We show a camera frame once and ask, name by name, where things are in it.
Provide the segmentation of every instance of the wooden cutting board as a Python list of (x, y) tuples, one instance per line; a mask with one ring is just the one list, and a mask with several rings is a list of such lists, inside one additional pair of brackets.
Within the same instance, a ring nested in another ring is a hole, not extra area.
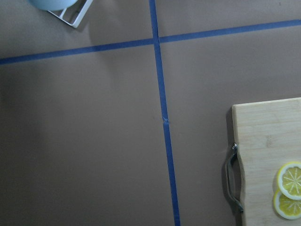
[(301, 161), (301, 98), (233, 105), (242, 185), (243, 226), (300, 226), (273, 208), (276, 174)]

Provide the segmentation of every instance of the citrus slice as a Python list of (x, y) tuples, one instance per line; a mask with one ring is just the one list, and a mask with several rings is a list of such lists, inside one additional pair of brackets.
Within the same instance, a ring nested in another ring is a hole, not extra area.
[(301, 200), (301, 162), (293, 161), (281, 167), (277, 183), (287, 198)]
[(274, 208), (276, 212), (289, 220), (295, 220), (301, 217), (301, 201), (292, 200), (282, 194), (280, 190), (274, 194)]

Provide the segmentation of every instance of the cutting board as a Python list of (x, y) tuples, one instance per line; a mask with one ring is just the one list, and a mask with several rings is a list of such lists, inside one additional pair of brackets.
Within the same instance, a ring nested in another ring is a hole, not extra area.
[(233, 105), (232, 113), (243, 226), (300, 226), (274, 211), (273, 195), (281, 166), (301, 161), (301, 98)]

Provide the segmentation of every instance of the blue line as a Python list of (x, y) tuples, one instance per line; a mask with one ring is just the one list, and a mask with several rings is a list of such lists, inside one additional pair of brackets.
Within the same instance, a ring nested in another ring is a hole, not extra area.
[(199, 38), (206, 38), (206, 37), (213, 37), (213, 36), (220, 36), (220, 35), (227, 35), (227, 34), (253, 32), (253, 31), (261, 31), (261, 30), (275, 29), (281, 27), (299, 26), (299, 25), (301, 25), (301, 20), (290, 20), (290, 21), (282, 21), (282, 22), (275, 22), (275, 23), (268, 23), (268, 24), (257, 24), (257, 25), (250, 25), (250, 26), (225, 28), (225, 29), (205, 31), (205, 32), (171, 35), (171, 36), (161, 37), (159, 41), (160, 43), (165, 43), (165, 42), (172, 42), (172, 41), (199, 39)]
[(174, 210), (174, 225), (180, 226), (181, 223), (180, 223), (180, 214), (179, 214), (179, 204), (178, 204), (178, 196), (177, 196), (177, 189), (176, 189), (176, 182), (175, 182), (174, 160), (173, 160), (169, 121), (168, 121), (168, 114), (167, 114), (167, 104), (166, 104), (166, 95), (165, 95), (161, 49), (160, 49), (160, 43), (158, 37), (158, 21), (157, 21), (155, 0), (149, 0), (149, 4), (150, 4), (150, 16), (151, 16), (152, 35), (154, 40), (153, 42), (154, 42), (155, 59), (156, 59), (156, 67), (157, 67), (159, 94), (160, 94), (160, 102), (161, 102), (161, 112), (163, 118), (163, 130), (164, 130), (165, 147), (166, 147), (166, 155), (167, 155), (167, 166), (168, 166), (169, 182), (171, 188), (172, 204)]
[(106, 50), (119, 49), (119, 48), (145, 46), (151, 44), (153, 44), (153, 39), (143, 39), (143, 40), (126, 41), (126, 42), (119, 42), (119, 43), (99, 45), (99, 46), (60, 50), (60, 51), (47, 52), (47, 53), (31, 54), (25, 56), (15, 56), (15, 57), (0, 59), (0, 65), (18, 63), (23, 61), (47, 59), (53, 57), (63, 57), (63, 56), (83, 54), (83, 53), (99, 52), (99, 51), (106, 51)]

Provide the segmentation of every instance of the metal handle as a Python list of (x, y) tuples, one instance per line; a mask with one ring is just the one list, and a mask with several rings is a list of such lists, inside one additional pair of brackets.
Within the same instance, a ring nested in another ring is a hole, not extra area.
[(236, 143), (234, 143), (234, 145), (232, 147), (232, 151), (233, 151), (233, 153), (227, 162), (228, 193), (230, 195), (230, 198), (237, 204), (239, 211), (242, 213), (242, 212), (244, 212), (244, 208), (243, 208), (242, 204), (240, 203), (240, 201), (237, 198), (235, 198), (235, 196), (233, 195), (233, 192), (231, 189), (231, 182), (230, 182), (230, 170), (232, 170), (232, 163), (233, 163), (233, 160), (235, 158), (237, 158), (238, 147), (237, 147)]

